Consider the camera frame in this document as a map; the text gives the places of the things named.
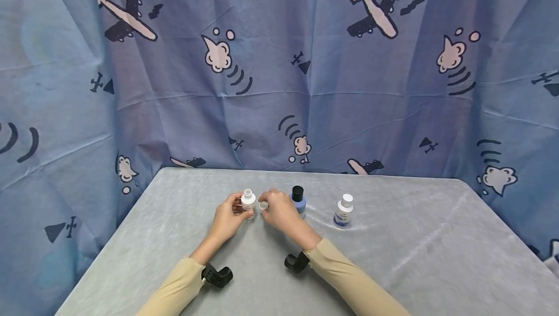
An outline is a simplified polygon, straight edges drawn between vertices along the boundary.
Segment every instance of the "person's left hand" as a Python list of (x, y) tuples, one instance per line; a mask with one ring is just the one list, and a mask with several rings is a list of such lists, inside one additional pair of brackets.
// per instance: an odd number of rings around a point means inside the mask
[(214, 215), (214, 222), (211, 225), (208, 237), (211, 237), (221, 244), (232, 238), (240, 228), (243, 221), (247, 220), (253, 211), (242, 212), (241, 205), (242, 192), (229, 195), (225, 202), (217, 206)]

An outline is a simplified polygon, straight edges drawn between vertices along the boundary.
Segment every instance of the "white bottle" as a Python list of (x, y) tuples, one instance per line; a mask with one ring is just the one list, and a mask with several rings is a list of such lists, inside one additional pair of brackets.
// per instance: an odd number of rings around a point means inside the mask
[(339, 228), (345, 228), (349, 224), (349, 214), (353, 211), (353, 196), (344, 194), (338, 201), (338, 208), (334, 214), (334, 224)]
[(252, 193), (250, 188), (244, 190), (243, 197), (241, 197), (241, 204), (243, 205), (244, 212), (248, 212), (249, 210), (253, 211), (253, 215), (248, 219), (254, 219), (256, 216), (256, 196)]

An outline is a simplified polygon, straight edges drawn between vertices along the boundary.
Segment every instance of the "airplane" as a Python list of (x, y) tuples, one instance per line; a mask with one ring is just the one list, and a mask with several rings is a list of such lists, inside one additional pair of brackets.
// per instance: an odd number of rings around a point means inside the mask
[(348, 27), (347, 31), (351, 37), (361, 36), (366, 32), (371, 33), (375, 27), (378, 27), (383, 36), (390, 39), (398, 36), (398, 29), (388, 15), (396, 0), (382, 0), (380, 4), (376, 0), (350, 0), (352, 4), (360, 1), (363, 1), (368, 17)]
[(113, 42), (124, 41), (126, 36), (132, 37), (133, 32), (148, 40), (157, 40), (157, 34), (154, 30), (140, 20), (141, 14), (138, 7), (141, 0), (126, 0), (126, 9), (121, 8), (111, 0), (97, 0), (97, 3), (99, 7), (104, 6), (114, 17), (118, 18), (118, 22), (104, 33), (108, 40)]
[(369, 175), (375, 170), (384, 168), (382, 162), (377, 161), (376, 159), (372, 163), (366, 163), (365, 165), (362, 165), (356, 159), (350, 158), (348, 160), (348, 165), (349, 168), (353, 170), (354, 174), (359, 174), (359, 175)]
[(197, 168), (198, 166), (203, 166), (206, 164), (206, 160), (201, 157), (195, 157), (192, 159), (192, 161), (187, 160), (186, 162), (181, 162), (178, 159), (174, 159), (173, 157), (171, 157), (170, 159), (174, 164), (182, 166), (183, 168)]

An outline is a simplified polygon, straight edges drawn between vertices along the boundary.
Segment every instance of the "beige sleeve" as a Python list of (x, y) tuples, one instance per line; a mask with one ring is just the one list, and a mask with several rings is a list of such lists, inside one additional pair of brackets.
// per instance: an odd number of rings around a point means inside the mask
[(192, 258), (181, 260), (136, 316), (178, 316), (203, 286), (203, 269)]
[(323, 238), (305, 250), (313, 270), (330, 283), (357, 316), (411, 316), (406, 309)]

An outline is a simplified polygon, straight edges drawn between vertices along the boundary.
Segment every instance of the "table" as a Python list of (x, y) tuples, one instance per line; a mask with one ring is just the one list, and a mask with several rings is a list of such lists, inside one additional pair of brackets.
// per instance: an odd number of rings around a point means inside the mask
[[(305, 188), (305, 220), (414, 316), (559, 315), (559, 283), (465, 183), (453, 179), (218, 169), (162, 169), (59, 309), (57, 316), (134, 315), (206, 234), (231, 192)], [(352, 224), (332, 222), (342, 194)], [(261, 215), (211, 260), (234, 279), (208, 284), (182, 315), (353, 315)]]

